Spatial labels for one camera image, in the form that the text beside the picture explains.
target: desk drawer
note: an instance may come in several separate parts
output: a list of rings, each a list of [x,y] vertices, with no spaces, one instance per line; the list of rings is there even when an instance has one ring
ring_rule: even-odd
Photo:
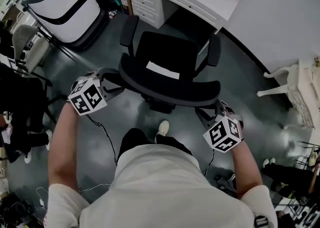
[[[161,0],[131,0],[132,4],[141,6],[156,14],[159,13],[160,1]]]
[[[221,29],[222,27],[222,20],[218,17],[218,15],[213,11],[207,11],[205,7],[202,7],[200,3],[198,3],[195,0],[169,0],[172,1],[179,6],[191,11],[198,17],[202,18],[212,26],[214,26],[216,29]]]
[[[137,6],[135,4],[132,4],[132,8],[133,8],[133,13],[137,16],[139,16],[139,18],[142,21],[145,21],[146,23],[154,26],[154,27],[158,27],[158,23],[159,23],[159,16],[157,14],[154,14],[152,12],[150,12],[149,10]]]

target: forearm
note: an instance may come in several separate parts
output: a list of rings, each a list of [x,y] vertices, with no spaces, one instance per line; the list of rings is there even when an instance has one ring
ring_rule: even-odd
[[[232,149],[236,192],[238,198],[250,189],[263,184],[257,163],[245,141]]]
[[[318,169],[319,169],[319,167],[316,167],[314,169],[313,177],[312,177],[311,184],[310,184],[309,191],[308,191],[309,194],[312,194],[315,191],[315,183],[316,183],[316,179],[317,179],[317,175],[318,175]]]
[[[66,103],[55,126],[48,156],[49,184],[63,184],[77,190],[78,114]]]

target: gray floor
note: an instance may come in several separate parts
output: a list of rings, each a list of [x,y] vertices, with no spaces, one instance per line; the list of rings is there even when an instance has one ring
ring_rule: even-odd
[[[90,49],[75,54],[76,61],[70,60],[60,51],[52,48],[44,61],[43,71],[54,84],[53,95],[60,92],[68,95],[74,80],[88,71],[100,67],[118,68],[122,52],[127,51],[119,44],[125,19],[125,15],[117,14]],[[134,38],[135,43],[139,41],[143,31],[156,31],[156,29],[140,21]],[[168,25],[162,26],[160,32],[185,38],[181,32]],[[296,119],[296,113],[294,111],[289,113],[278,96],[257,97],[257,91],[270,89],[273,85],[263,77],[262,71],[236,45],[223,34],[218,35],[222,43],[218,66],[206,67],[195,80],[221,82],[219,98],[226,101],[236,113],[242,115],[245,140],[260,168],[263,160],[271,157],[275,157],[278,163],[292,164],[296,156],[303,152],[295,142],[308,140],[310,131],[281,129],[279,124],[286,124]],[[198,58],[198,64],[205,55],[206,51]],[[59,116],[62,106],[62,101],[53,106],[52,112],[56,117]],[[168,135],[175,137],[192,151],[202,171],[206,170],[211,159],[212,150],[203,138],[205,129],[192,108],[177,106],[170,115],[155,112],[149,110],[140,95],[126,90],[109,101],[107,107],[91,116],[105,126],[116,153],[120,149],[123,136],[130,128],[142,129],[152,140],[159,123],[167,119],[170,122]],[[48,126],[54,128],[52,123],[48,123]],[[77,177],[80,188],[87,189],[100,183],[111,183],[116,168],[111,145],[103,130],[94,126],[85,116],[80,118],[77,145]],[[11,191],[28,201],[33,199],[36,207],[39,207],[39,200],[35,189],[40,186],[48,188],[47,158],[46,148],[39,147],[33,150],[30,164],[25,164],[21,157],[15,163],[8,165]],[[227,176],[232,173],[232,170],[231,154],[217,152],[207,178],[215,185],[216,175]],[[266,185],[270,185],[269,178],[263,177],[263,180]],[[23,185],[28,187],[29,192],[23,188]],[[107,190],[107,186],[101,186],[82,195],[89,201],[94,201]],[[46,193],[39,192],[45,200]],[[39,215],[42,214],[44,212],[39,209]]]

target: chair seat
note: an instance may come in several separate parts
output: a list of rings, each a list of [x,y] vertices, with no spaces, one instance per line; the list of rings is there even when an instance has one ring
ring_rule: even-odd
[[[124,53],[119,65],[122,79],[131,87],[166,103],[206,107],[212,105],[220,93],[220,82],[191,82],[174,79],[147,69]]]
[[[25,66],[28,69],[29,73],[33,72],[37,65],[41,62],[49,46],[50,43],[47,41],[45,37],[39,38],[34,43],[30,51],[27,53],[25,59]]]
[[[145,31],[140,39],[135,58],[146,67],[152,62],[171,72],[179,73],[180,80],[193,80],[198,46],[188,40]]]

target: white cube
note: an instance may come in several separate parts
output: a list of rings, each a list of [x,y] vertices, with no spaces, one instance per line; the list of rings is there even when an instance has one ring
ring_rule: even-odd
[[[105,99],[98,89],[99,85],[99,80],[94,80],[90,77],[87,80],[79,81],[68,96],[68,99],[80,116],[93,113],[107,106]]]
[[[203,137],[212,149],[226,153],[241,142],[238,121],[220,115],[217,120]]]

